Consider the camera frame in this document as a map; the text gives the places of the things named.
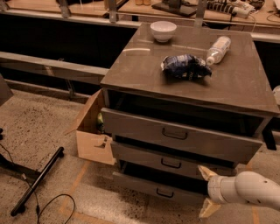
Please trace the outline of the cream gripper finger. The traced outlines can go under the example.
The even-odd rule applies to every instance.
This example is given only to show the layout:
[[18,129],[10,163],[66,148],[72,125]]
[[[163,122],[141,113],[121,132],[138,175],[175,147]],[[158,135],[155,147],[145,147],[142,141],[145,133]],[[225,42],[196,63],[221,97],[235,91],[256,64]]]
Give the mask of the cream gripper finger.
[[211,199],[205,198],[203,206],[199,212],[201,219],[208,218],[221,208],[220,204],[214,203]]
[[204,180],[209,181],[211,177],[216,176],[217,173],[208,169],[207,167],[203,165],[199,165],[198,169],[200,171],[201,176],[203,177]]

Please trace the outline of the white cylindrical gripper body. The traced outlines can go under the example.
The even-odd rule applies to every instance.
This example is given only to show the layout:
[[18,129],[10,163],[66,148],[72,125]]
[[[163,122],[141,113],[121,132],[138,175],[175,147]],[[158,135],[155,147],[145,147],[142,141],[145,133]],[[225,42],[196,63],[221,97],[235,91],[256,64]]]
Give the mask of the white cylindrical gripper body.
[[234,203],[238,200],[235,177],[213,176],[207,184],[210,199],[217,204]]

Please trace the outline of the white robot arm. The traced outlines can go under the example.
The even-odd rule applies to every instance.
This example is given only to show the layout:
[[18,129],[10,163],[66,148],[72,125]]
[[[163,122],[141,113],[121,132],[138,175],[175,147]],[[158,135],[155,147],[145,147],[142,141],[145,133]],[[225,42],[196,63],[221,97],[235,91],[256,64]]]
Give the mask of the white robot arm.
[[208,218],[218,211],[222,204],[227,203],[280,210],[280,185],[273,180],[253,171],[243,171],[228,177],[218,175],[202,165],[198,168],[207,182],[208,193],[199,212],[201,219]]

